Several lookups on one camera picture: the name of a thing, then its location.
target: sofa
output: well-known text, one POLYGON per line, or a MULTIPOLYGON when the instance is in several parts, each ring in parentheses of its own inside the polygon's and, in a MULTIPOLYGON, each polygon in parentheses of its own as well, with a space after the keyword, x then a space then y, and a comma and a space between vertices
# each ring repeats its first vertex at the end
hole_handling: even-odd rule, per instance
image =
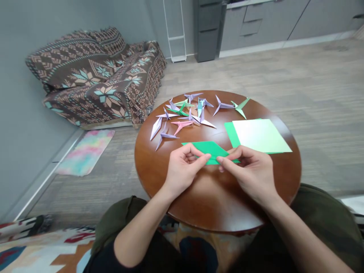
POLYGON ((120 32, 75 31, 31 53, 45 107, 84 130, 132 124, 153 109, 166 59, 156 41, 126 44, 120 32))

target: green origami paper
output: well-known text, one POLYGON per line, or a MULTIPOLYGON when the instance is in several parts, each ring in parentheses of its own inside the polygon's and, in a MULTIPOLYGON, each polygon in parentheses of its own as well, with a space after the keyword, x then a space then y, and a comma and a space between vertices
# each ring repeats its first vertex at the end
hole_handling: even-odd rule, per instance
POLYGON ((243 112, 243 107, 246 105, 246 103, 250 100, 250 98, 246 98, 245 101, 243 101, 241 104, 237 105, 235 102, 231 101, 232 104, 235 106, 235 110, 237 110, 245 119, 246 116, 243 112))
POLYGON ((240 145, 238 134, 236 133, 234 124, 232 122, 225 123, 226 132, 230 138, 230 142, 233 148, 236 148, 240 145))
MULTIPOLYGON (((218 165, 216 158, 218 156, 228 156, 229 153, 226 152, 223 148, 218 146, 214 141, 201 141, 201 142, 191 142, 197 150, 200 150, 204 154, 211 154, 211 158, 207 161, 206 165, 218 165)), ((240 161, 235 159, 233 160, 235 163, 239 163, 240 161)))
POLYGON ((185 112, 183 112, 183 108, 185 107, 185 102, 182 104, 182 107, 180 110, 172 110, 170 108, 168 108, 168 110, 172 111, 172 112, 175 112, 177 114, 179 114, 180 116, 189 116, 188 114, 186 114, 185 112))
POLYGON ((181 102, 177 102, 177 103, 175 103, 174 105, 175 105, 175 106, 182 106, 182 105, 183 105, 183 103, 185 103, 185 106, 186 106, 186 107, 192 107, 192 106, 194 106, 193 104, 188 103, 188 99, 185 99, 185 100, 183 100, 183 101, 181 101, 181 102))

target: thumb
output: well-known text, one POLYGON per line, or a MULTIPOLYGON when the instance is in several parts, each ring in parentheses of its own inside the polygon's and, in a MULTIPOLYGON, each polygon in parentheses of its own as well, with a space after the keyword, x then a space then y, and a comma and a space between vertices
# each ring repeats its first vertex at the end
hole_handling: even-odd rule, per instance
POLYGON ((245 171, 244 168, 239 167, 230 159, 225 157, 217 157, 216 160, 224 167, 225 170, 228 170, 233 176, 238 178, 242 176, 242 173, 245 171))
POLYGON ((203 156, 199 157, 195 162, 191 164, 191 168, 196 172, 201 170, 203 166, 206 165, 207 161, 211 158, 210 154, 204 154, 203 156))

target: patterned rug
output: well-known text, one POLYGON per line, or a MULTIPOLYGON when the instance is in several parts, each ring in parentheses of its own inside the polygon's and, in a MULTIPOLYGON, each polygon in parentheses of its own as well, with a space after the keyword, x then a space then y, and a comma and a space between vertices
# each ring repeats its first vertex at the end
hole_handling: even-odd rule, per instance
POLYGON ((100 156, 106 149, 115 131, 93 130, 87 132, 84 138, 77 144, 61 162, 57 174, 85 176, 95 167, 100 156))

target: round wooden table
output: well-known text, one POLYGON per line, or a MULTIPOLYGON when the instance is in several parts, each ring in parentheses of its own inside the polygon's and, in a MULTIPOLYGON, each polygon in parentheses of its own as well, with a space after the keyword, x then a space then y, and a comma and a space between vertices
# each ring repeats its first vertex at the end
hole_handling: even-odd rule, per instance
MULTIPOLYGON (((168 169, 169 154, 181 147, 183 142, 215 141, 226 151, 231 149, 231 143, 226 133, 224 123, 244 119, 234 109, 220 109, 213 117, 218 105, 215 95, 221 102, 230 104, 231 100, 240 104, 246 97, 224 91, 203 90, 201 93, 214 105, 205 107, 205 119, 217 129, 201 125, 183 128, 177 136, 179 139, 166 139, 155 151, 160 138, 160 131, 150 141, 156 115, 164 114, 163 107, 168 101, 157 107, 142 125, 135 143, 135 166, 139 179, 150 197, 153 197, 162 187, 168 169)), ((173 98, 173 102, 186 99, 184 95, 173 98)), ((275 185, 279 195, 290 204, 300 186, 301 157, 297 143, 281 119, 266 109, 263 105, 250 99, 243 111, 247 119, 270 119, 277 127, 293 152, 272 154, 275 185)), ((170 121, 182 121, 173 117, 170 121)), ((167 122, 167 133, 174 134, 177 125, 167 122)), ((176 220, 195 228, 212 232, 230 233, 255 229, 263 225, 267 218, 262 209, 250 199, 240 188, 235 177, 229 172, 220 173, 218 165, 209 165, 201 169, 185 192, 170 206, 168 214, 176 220)))

